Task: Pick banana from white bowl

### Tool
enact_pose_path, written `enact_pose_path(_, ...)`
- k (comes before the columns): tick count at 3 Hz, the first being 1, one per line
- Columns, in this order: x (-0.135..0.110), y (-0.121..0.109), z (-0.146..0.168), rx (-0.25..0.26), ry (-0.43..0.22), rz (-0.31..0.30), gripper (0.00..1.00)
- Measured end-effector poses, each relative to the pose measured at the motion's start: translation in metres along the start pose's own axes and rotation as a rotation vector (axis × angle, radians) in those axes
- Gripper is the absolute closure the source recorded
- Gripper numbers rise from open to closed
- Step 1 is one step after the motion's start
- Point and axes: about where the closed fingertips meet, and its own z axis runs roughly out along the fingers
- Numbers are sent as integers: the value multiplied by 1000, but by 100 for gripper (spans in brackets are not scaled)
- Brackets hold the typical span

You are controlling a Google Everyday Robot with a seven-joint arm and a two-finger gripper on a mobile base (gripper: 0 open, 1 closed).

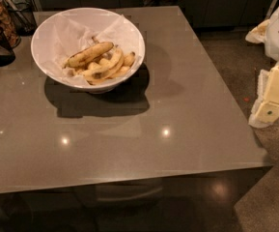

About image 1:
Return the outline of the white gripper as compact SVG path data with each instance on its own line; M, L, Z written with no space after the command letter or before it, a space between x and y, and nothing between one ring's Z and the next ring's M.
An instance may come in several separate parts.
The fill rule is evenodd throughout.
M265 42L265 55L279 61L279 7L247 33L245 39L252 44ZM279 119L279 62L270 70L261 70L258 77L257 99L251 109L248 124L253 128L266 128Z

